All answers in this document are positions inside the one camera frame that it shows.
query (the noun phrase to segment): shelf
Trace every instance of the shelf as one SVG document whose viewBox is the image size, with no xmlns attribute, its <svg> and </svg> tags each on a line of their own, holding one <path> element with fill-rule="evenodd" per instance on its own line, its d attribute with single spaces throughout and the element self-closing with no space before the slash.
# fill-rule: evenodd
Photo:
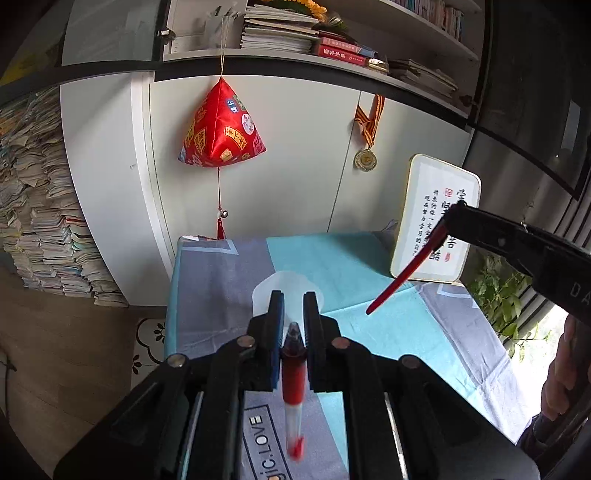
<svg viewBox="0 0 591 480">
<path fill-rule="evenodd" d="M 473 3 L 472 0 L 453 1 L 464 5 Z M 478 60 L 478 55 L 463 43 L 393 0 L 324 0 L 322 4 L 345 19 L 408 38 L 440 55 Z"/>
<path fill-rule="evenodd" d="M 195 50 L 195 51 L 184 51 L 179 53 L 167 53 L 164 54 L 163 60 L 164 61 L 174 61 L 174 60 L 185 60 L 185 59 L 194 59 L 194 58 L 203 58 L 203 57 L 219 57 L 220 51 L 218 48 L 213 50 Z M 420 88 L 417 88 L 413 85 L 409 85 L 408 83 L 404 83 L 402 80 L 395 79 L 393 77 L 389 77 L 380 72 L 376 72 L 374 70 L 361 67 L 358 65 L 352 65 L 350 63 L 327 59 L 324 57 L 317 57 L 316 55 L 310 55 L 306 53 L 293 53 L 290 51 L 283 51 L 283 50 L 271 50 L 271 49 L 262 49 L 262 48 L 229 48 L 226 50 L 226 55 L 229 57 L 265 57 L 271 59 L 285 59 L 285 60 L 294 60 L 300 61 L 303 63 L 313 63 L 318 65 L 323 65 L 326 67 L 331 67 L 338 70 L 344 70 L 346 72 L 356 73 L 358 75 L 363 75 L 365 77 L 378 80 L 380 82 L 387 83 L 389 85 L 393 85 L 403 90 L 407 90 L 409 92 L 415 93 L 423 98 L 431 100 L 432 102 L 438 103 L 441 106 L 444 106 L 448 110 L 460 115 L 462 118 L 468 118 L 468 114 L 459 108 L 447 103 L 445 100 L 442 100 L 430 93 L 427 93 Z"/>
</svg>

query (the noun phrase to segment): stack of books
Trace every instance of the stack of books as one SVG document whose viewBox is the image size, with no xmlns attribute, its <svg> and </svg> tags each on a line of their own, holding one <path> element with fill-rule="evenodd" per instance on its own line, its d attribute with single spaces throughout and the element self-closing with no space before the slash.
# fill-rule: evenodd
<svg viewBox="0 0 591 480">
<path fill-rule="evenodd" d="M 317 44 L 312 50 L 314 55 L 368 66 L 368 60 L 376 56 L 376 52 L 369 47 L 357 45 L 341 35 L 321 32 Z"/>
<path fill-rule="evenodd" d="M 441 70 L 430 70 L 414 60 L 390 60 L 390 75 L 419 87 L 443 100 L 450 101 L 457 91 L 456 82 Z"/>
<path fill-rule="evenodd" d="M 443 0 L 394 0 L 402 7 L 437 25 L 458 41 L 462 40 L 464 13 L 448 7 Z"/>
<path fill-rule="evenodd" d="M 0 111 L 0 236 L 28 288 L 127 306 L 86 224 L 61 131 L 59 88 L 25 103 L 3 130 Z"/>
<path fill-rule="evenodd" d="M 318 32 L 314 17 L 296 14 L 266 5 L 246 7 L 242 48 L 270 48 L 308 53 Z"/>
</svg>

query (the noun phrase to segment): red zongzi ornament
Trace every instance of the red zongzi ornament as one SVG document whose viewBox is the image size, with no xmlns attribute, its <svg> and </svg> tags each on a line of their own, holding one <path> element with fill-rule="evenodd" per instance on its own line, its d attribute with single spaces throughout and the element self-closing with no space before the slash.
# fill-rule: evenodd
<svg viewBox="0 0 591 480">
<path fill-rule="evenodd" d="M 195 112 L 178 159 L 189 165 L 223 167 L 265 150 L 248 111 L 220 77 Z"/>
</svg>

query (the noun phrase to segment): red marker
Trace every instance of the red marker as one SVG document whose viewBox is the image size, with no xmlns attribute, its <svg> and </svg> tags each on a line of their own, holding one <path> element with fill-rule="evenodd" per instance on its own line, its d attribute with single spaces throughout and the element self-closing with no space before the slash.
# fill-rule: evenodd
<svg viewBox="0 0 591 480">
<path fill-rule="evenodd" d="M 285 402 L 287 454 L 294 460 L 301 460 L 304 456 L 301 406 L 306 386 L 306 347 L 297 322 L 290 323 L 281 349 L 281 385 Z"/>
<path fill-rule="evenodd" d="M 372 313 L 376 308 L 378 308 L 382 303 L 388 300 L 392 294 L 398 290 L 400 285 L 406 282 L 410 276 L 414 273 L 414 271 L 423 263 L 429 254 L 433 252 L 435 249 L 441 246 L 443 241 L 447 237 L 447 228 L 443 222 L 440 222 L 439 225 L 435 227 L 435 230 L 431 232 L 429 235 L 429 240 L 423 246 L 422 249 L 419 250 L 417 256 L 414 257 L 411 262 L 406 266 L 404 270 L 400 273 L 400 275 L 394 279 L 394 281 L 386 287 L 381 294 L 378 295 L 378 298 L 375 299 L 365 311 L 367 315 Z"/>
</svg>

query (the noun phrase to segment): blue tablecloth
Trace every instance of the blue tablecloth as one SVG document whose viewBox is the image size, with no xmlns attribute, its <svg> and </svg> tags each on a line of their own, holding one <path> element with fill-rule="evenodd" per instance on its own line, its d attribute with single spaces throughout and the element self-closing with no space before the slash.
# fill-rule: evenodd
<svg viewBox="0 0 591 480">
<path fill-rule="evenodd" d="M 529 421 L 525 401 L 505 349 L 466 289 L 407 283 L 368 317 L 368 304 L 392 281 L 388 265 L 388 251 L 372 233 L 235 241 L 181 237 L 165 352 L 190 358 L 214 352 L 246 331 L 259 284 L 276 273 L 295 273 L 321 292 L 322 313 L 338 321 L 343 336 L 377 355 L 417 355 L 516 441 Z M 263 463 L 277 464 L 291 479 L 348 478 L 341 394 L 307 392 L 304 462 L 282 453 L 280 392 L 247 393 L 244 422 L 243 478 L 266 479 Z M 265 455 L 281 453 L 272 462 L 259 452 L 261 429 L 268 442 Z"/>
</svg>

